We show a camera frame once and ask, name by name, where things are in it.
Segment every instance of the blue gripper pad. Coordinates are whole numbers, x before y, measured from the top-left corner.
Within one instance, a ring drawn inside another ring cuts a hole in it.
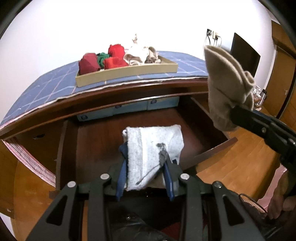
[[[128,160],[128,142],[124,142],[122,145],[120,145],[119,151],[124,156],[124,158]]]
[[[167,163],[164,163],[163,168],[164,168],[163,175],[165,178],[165,187],[167,190],[167,194],[168,194],[168,197],[170,198],[170,201],[173,201],[175,198],[174,189],[173,189],[173,181],[170,176],[170,172],[169,172]]]
[[[116,199],[117,201],[123,196],[124,185],[126,184],[126,175],[127,175],[127,163],[126,160],[123,161],[122,167],[120,170],[120,174],[117,181],[117,188],[116,188]]]

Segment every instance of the open drawer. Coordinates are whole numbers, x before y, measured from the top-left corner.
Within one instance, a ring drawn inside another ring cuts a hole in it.
[[[190,96],[181,96],[177,107],[118,114],[79,122],[64,122],[56,168],[56,189],[69,181],[92,181],[108,171],[121,158],[118,147],[123,143],[122,131],[127,127],[181,125],[184,148],[180,166],[188,169],[233,145],[217,130],[207,111]]]

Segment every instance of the gray towel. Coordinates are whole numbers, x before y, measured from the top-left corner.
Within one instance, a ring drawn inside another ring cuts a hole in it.
[[[127,127],[123,137],[128,142],[126,190],[141,190],[147,186],[165,188],[163,174],[159,173],[159,144],[163,143],[171,160],[179,164],[184,147],[181,126]]]

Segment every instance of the black monitor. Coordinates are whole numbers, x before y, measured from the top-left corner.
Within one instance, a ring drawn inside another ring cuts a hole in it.
[[[234,33],[230,54],[241,64],[243,70],[255,76],[260,55],[237,33]]]

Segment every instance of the folded cloth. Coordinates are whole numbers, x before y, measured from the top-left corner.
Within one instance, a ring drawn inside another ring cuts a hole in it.
[[[137,35],[135,35],[135,38],[133,39],[133,46],[131,46],[131,48],[127,50],[123,56],[123,59],[129,65],[142,65],[145,63],[147,56],[149,55],[149,49],[138,45],[137,40]]]
[[[121,46],[120,44],[110,45],[108,49],[108,54],[111,57],[118,57],[122,59],[125,54],[124,47]]]
[[[119,67],[128,66],[128,64],[122,59],[118,57],[110,57],[103,60],[105,69],[113,69]]]
[[[163,174],[159,173],[160,146],[165,146],[170,159],[175,159],[179,164],[184,147],[181,126],[127,127],[123,131],[123,138],[128,145],[126,190],[141,190],[147,186],[165,188]]]
[[[161,63],[161,60],[158,58],[158,52],[156,52],[155,48],[149,47],[148,50],[149,50],[149,55],[147,56],[145,63],[147,64]]]
[[[236,105],[253,110],[254,78],[225,50],[205,47],[208,77],[209,109],[214,126],[232,131],[237,126],[230,120],[230,110]]]
[[[104,69],[105,66],[104,66],[103,61],[104,61],[104,59],[109,58],[110,55],[107,54],[107,53],[102,52],[102,53],[97,54],[97,56],[98,56],[98,64],[100,65],[100,67],[101,67],[102,69]]]
[[[86,53],[78,63],[79,74],[88,74],[100,70],[98,57],[95,53]]]

